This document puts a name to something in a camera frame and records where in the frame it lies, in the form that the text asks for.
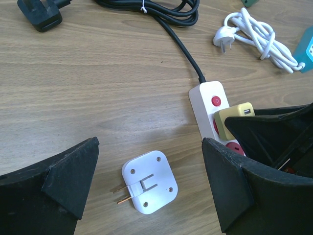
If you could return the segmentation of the teal power strip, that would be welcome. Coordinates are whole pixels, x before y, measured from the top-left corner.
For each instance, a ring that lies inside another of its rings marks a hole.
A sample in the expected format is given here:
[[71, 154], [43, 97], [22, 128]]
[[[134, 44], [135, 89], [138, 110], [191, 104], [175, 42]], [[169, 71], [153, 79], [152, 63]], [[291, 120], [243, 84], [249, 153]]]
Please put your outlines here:
[[308, 72], [313, 69], [313, 27], [309, 27], [301, 37], [292, 56], [300, 64], [304, 63], [305, 66], [300, 71], [302, 73]]

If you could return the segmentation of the beige power strip red sockets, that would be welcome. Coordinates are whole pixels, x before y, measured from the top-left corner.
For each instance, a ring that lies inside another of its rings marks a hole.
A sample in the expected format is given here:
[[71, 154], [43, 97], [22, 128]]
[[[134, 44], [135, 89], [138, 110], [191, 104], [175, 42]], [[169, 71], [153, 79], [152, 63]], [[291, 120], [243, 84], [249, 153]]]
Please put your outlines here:
[[202, 138], [212, 138], [233, 151], [245, 155], [236, 139], [220, 139], [214, 114], [229, 107], [223, 85], [219, 81], [204, 82], [192, 88], [189, 93], [191, 106]]

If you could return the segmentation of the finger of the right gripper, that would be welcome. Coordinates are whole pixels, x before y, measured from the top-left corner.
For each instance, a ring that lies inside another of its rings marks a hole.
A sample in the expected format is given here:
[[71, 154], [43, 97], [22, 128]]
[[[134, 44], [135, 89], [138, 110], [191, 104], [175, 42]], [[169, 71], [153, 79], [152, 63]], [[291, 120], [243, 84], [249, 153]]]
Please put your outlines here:
[[231, 121], [247, 157], [299, 176], [313, 174], [313, 106], [256, 109], [255, 116]]

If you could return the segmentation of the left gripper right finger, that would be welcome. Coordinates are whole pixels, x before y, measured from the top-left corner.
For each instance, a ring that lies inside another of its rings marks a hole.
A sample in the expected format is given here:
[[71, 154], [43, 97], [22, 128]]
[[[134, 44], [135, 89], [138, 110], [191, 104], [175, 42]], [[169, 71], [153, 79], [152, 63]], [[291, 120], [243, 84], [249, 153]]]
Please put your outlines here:
[[221, 231], [228, 235], [310, 235], [313, 181], [202, 141], [206, 173]]

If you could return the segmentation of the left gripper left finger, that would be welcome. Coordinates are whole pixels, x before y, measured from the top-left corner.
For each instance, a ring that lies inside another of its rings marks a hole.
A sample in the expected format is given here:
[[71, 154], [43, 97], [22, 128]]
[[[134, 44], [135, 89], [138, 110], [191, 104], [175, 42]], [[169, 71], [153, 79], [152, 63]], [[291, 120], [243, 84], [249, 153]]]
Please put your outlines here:
[[99, 155], [97, 137], [0, 177], [2, 235], [72, 235]]

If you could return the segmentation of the white square plug adapter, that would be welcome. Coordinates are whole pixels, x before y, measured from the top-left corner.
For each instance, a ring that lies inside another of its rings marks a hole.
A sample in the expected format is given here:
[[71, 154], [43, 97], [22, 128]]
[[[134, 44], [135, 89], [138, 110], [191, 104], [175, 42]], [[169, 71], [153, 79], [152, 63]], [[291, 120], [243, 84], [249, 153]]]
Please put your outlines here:
[[142, 214], [152, 214], [172, 202], [178, 194], [178, 185], [165, 154], [154, 150], [123, 164], [121, 169], [129, 196], [118, 204], [132, 200]]

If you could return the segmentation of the yellow cube plug adapter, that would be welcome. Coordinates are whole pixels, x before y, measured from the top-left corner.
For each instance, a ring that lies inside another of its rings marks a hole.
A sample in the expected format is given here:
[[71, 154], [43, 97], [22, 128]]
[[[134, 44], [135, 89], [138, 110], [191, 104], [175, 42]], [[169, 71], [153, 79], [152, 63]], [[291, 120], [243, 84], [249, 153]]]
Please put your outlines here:
[[250, 102], [241, 103], [215, 112], [213, 118], [219, 138], [223, 141], [234, 140], [235, 137], [231, 131], [231, 121], [252, 116], [255, 116], [255, 112]]

